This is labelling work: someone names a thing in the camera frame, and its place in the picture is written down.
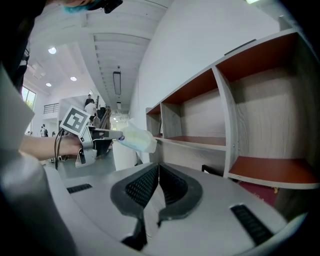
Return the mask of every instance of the human arm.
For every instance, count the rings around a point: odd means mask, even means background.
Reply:
[[[34,156],[39,161],[54,158],[55,140],[56,137],[32,137],[25,135],[20,150]],[[59,155],[77,155],[81,147],[82,145],[78,137],[74,135],[62,136]]]

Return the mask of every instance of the recessed light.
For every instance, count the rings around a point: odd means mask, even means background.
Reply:
[[[55,47],[52,47],[52,48],[48,49],[48,52],[50,54],[55,54],[57,52],[57,49]]]

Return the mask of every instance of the hand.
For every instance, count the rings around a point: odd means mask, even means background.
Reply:
[[[61,138],[59,155],[78,155],[79,150],[82,148],[82,144],[79,138],[75,135],[65,135]]]

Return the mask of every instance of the dark sleeve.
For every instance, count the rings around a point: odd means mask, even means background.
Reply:
[[[13,11],[9,16],[2,15],[0,21],[2,36],[6,38],[0,48],[0,61],[13,85],[21,92],[29,60],[29,51],[26,50],[29,36],[34,28],[35,18],[42,13],[46,0],[33,0],[32,4],[25,0],[5,1],[3,4],[3,10]]]

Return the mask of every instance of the ceiling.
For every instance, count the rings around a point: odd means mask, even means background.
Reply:
[[[129,110],[141,61],[172,1],[124,0],[110,14],[102,10],[68,14],[58,4],[51,4],[36,19],[29,63],[39,63],[51,84],[75,76],[73,73],[88,72],[111,109],[117,110],[117,102],[121,102],[122,110]],[[48,54],[51,47],[59,54]],[[113,82],[118,66],[121,95],[115,94]],[[44,86],[44,80],[35,80],[30,70],[25,77],[47,93],[53,89]]]
[[[58,85],[69,81],[70,77],[80,77],[87,72],[77,42],[56,46],[56,54],[50,54],[42,48],[39,53],[30,55],[24,83],[36,86],[46,94],[50,94]]]

